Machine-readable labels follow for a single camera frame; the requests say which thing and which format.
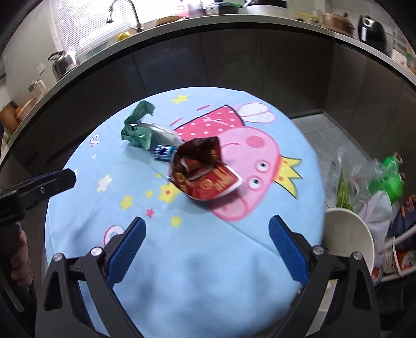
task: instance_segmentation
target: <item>countertop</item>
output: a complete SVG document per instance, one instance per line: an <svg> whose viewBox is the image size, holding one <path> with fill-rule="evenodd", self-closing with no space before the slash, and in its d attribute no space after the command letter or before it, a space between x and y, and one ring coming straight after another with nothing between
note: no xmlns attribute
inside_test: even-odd
<svg viewBox="0 0 416 338"><path fill-rule="evenodd" d="M265 25L278 25L281 26L282 30L296 30L299 32L317 35L317 36L326 36L327 38L334 39L338 43L347 45L362 54L370 56L372 59L376 60L378 63L389 67L394 71L398 76L400 76L407 83L416 88L416 77L408 69L401 66L399 63L393 61L387 55L379 52L378 50L358 41L348 36L332 32L322 27L311 25L308 23L280 18L280 17L271 17L263 15L215 15L215 16L206 16L198 17L194 19L182 20L179 22L173 22L170 24L162 25L159 27L151 28L145 30L141 33L135 34L127 39L124 39L106 49L94 55L84 63L81 63L79 66L70 71L66 76L61 78L56 85L54 85L32 108L26 118L22 121L19 127L16 129L12 137L10 138L6 148L1 153L0 157L0 166L2 166L3 161L7 157L8 152L13 147L16 142L19 134L24 130L28 125L30 120L42 110L42 107L51 100L55 95L59 94L60 91L65 91L65 86L70 84L72 81L76 81L76 78L80 76L83 72L87 71L97 63L103 61L104 59L127 49L134 44L144 42L145 40L161 37L164 34L172 33L175 31L180 31L184 29L192 29L198 26L209 26L209 25L221 25L221 24L230 24L230 23L240 23L240 24L250 24L258 23Z"/></svg>

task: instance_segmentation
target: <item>red snack bag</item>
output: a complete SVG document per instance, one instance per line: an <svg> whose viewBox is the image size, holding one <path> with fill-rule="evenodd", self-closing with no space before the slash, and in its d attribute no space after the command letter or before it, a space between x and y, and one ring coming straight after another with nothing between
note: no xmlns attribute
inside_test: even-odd
<svg viewBox="0 0 416 338"><path fill-rule="evenodd" d="M242 179L221 160L217 137L181 145L171 163L171 181L193 199L208 201L237 189Z"/></svg>

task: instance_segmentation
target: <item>tile floor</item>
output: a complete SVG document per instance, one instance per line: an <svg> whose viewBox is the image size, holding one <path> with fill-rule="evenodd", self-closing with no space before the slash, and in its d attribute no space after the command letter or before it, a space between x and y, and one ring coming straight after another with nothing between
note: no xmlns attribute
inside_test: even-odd
<svg viewBox="0 0 416 338"><path fill-rule="evenodd" d="M366 161L366 157L359 151L354 143L323 114L300 117L292 120L302 131L306 139L317 153L322 176L325 178L329 164L340 146L347 151L358 163ZM35 285L38 294L41 291L41 281L45 273L47 262L44 253L44 228L47 202L33 209L22 222L22 228L27 233L29 258L35 276ZM275 331L276 325L259 333L253 338L269 338Z"/></svg>

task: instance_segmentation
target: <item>stainless steel kettle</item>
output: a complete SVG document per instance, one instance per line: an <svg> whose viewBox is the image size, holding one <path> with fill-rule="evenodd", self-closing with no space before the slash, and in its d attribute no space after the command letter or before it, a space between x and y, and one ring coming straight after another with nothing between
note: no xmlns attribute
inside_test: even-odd
<svg viewBox="0 0 416 338"><path fill-rule="evenodd" d="M77 66L76 60L63 50L52 53L48 57L48 61L53 61L52 71L57 80Z"/></svg>

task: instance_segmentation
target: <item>hand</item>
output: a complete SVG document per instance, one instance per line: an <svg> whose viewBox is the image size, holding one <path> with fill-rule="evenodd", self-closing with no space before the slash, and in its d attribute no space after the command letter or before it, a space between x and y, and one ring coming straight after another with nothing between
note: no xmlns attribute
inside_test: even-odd
<svg viewBox="0 0 416 338"><path fill-rule="evenodd" d="M33 272L30 270L30 260L27 257L27 236L23 230L19 233L19 250L10 259L12 264L11 277L19 286L30 286L33 280Z"/></svg>

